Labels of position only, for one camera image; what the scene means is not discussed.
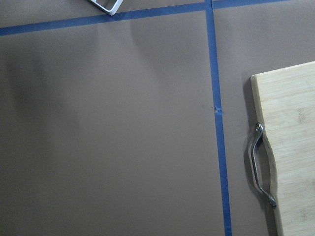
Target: bamboo cutting board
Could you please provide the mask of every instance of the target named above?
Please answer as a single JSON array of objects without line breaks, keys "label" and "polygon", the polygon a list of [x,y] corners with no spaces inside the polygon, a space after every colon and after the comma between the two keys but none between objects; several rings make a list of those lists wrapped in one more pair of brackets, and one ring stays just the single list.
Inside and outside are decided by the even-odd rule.
[{"label": "bamboo cutting board", "polygon": [[279,236],[315,236],[315,62],[251,77]]}]

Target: blue painter's tape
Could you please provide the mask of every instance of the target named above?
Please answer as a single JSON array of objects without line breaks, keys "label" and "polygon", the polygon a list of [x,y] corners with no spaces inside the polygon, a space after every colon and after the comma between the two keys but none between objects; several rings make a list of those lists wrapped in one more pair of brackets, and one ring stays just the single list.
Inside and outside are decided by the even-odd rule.
[{"label": "blue painter's tape", "polygon": [[219,9],[219,8],[227,8],[227,7],[235,7],[235,6],[263,4],[263,3],[277,2],[277,1],[289,1],[289,0],[219,0],[219,1],[213,1],[212,7],[213,9]]},{"label": "blue painter's tape", "polygon": [[232,236],[230,200],[229,200],[229,192],[228,192],[228,179],[227,179],[227,167],[226,167],[226,157],[225,157],[224,132],[223,132],[223,119],[222,119],[222,109],[221,109],[221,92],[220,92],[220,82],[219,82],[219,67],[218,67],[218,57],[217,57],[215,21],[214,21],[213,9],[211,6],[211,0],[205,0],[205,3],[206,3],[209,56],[210,56],[210,64],[211,64],[210,66],[211,66],[212,93],[213,93],[213,103],[215,107],[215,123],[216,123],[216,132],[217,132],[217,146],[218,146],[219,169],[220,169],[224,232],[225,232],[225,236]]},{"label": "blue painter's tape", "polygon": [[140,19],[140,18],[153,17],[153,16],[172,15],[172,14],[187,13],[187,12],[202,11],[202,10],[205,10],[205,3],[203,2],[178,5],[178,6],[159,7],[159,8],[146,9],[146,10],[121,12],[121,13],[116,13],[114,16],[109,16],[109,15],[104,14],[104,15],[98,15],[98,16],[89,16],[89,17],[81,17],[81,18],[74,18],[74,19],[68,19],[68,20],[50,21],[50,22],[35,23],[35,24],[22,25],[22,26],[0,28],[0,36],[34,32],[34,31],[42,31],[42,30],[61,29],[61,28],[68,28],[68,27],[74,27],[74,26],[92,25],[92,24],[106,23],[106,22],[113,22],[113,21]]}]

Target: wood grain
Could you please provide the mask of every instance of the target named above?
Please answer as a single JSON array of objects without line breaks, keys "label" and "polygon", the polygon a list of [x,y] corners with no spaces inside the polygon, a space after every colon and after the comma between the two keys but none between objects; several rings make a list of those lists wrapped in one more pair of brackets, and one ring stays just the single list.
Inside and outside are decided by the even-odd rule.
[{"label": "wood grain", "polygon": [[315,62],[251,77],[279,236],[315,235]]}]

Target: silver metal frame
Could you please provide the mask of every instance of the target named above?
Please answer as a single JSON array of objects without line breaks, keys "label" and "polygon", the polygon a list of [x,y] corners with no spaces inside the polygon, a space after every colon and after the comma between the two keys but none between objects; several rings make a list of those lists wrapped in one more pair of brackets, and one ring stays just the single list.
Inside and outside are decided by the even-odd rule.
[{"label": "silver metal frame", "polygon": [[111,9],[108,9],[106,6],[102,6],[101,4],[99,4],[97,2],[97,0],[88,0],[89,2],[93,3],[95,6],[97,6],[99,9],[101,9],[102,11],[106,12],[107,14],[113,16],[118,8],[120,7],[120,5],[122,4],[123,0],[116,0],[116,2],[114,3],[114,5],[112,6]]}]

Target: metal handle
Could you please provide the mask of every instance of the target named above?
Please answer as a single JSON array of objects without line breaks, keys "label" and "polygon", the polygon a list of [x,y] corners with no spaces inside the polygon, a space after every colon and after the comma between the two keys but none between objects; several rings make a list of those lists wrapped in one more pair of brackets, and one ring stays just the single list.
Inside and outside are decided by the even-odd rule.
[{"label": "metal handle", "polygon": [[255,181],[256,181],[258,189],[260,190],[260,192],[262,194],[264,194],[268,198],[269,203],[271,204],[272,208],[276,208],[277,204],[276,204],[275,199],[262,188],[262,185],[260,184],[259,179],[258,179],[257,164],[256,164],[256,157],[255,157],[255,148],[257,146],[259,139],[262,137],[263,132],[264,132],[264,127],[262,126],[261,123],[257,123],[256,137],[255,137],[255,139],[252,143],[252,146],[251,146],[252,169],[254,172],[254,177],[255,177]]}]

